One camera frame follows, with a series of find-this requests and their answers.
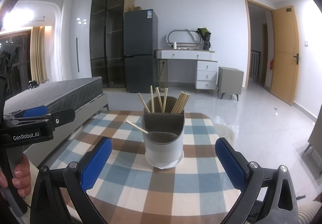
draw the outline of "beige curtain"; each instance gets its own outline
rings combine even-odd
[[[33,27],[30,37],[31,78],[38,83],[47,79],[45,68],[45,27]]]

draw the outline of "blue gripper pad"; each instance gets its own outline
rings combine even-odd
[[[246,188],[246,172],[221,139],[215,143],[215,152],[234,188],[243,192]]]
[[[111,152],[112,142],[106,138],[81,173],[80,186],[84,192],[93,188]]]
[[[23,115],[24,118],[28,117],[37,117],[37,116],[43,116],[47,114],[47,107],[46,106],[40,106],[32,109],[25,110],[25,113]]]

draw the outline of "ceiling light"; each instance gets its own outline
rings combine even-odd
[[[4,27],[13,30],[33,20],[33,12],[30,9],[14,9],[4,16]]]

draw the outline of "metal bolt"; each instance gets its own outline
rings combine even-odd
[[[286,172],[286,171],[287,171],[287,167],[286,167],[286,166],[284,166],[284,165],[280,166],[280,169],[281,169],[281,171],[284,171],[284,172]]]
[[[76,168],[76,167],[77,167],[77,162],[71,162],[71,163],[69,163],[69,167],[70,167],[71,169]]]
[[[48,167],[47,167],[47,166],[42,166],[42,167],[40,168],[40,171],[41,171],[41,172],[45,172],[47,169],[48,169]]]
[[[254,161],[252,161],[251,163],[249,163],[250,167],[253,169],[257,169],[258,168],[258,164]]]

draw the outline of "human hand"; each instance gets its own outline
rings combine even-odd
[[[12,184],[18,190],[18,194],[26,197],[31,192],[31,175],[29,160],[25,154],[22,156],[21,162],[14,168],[14,178]],[[8,186],[7,179],[0,171],[0,186],[6,188]]]

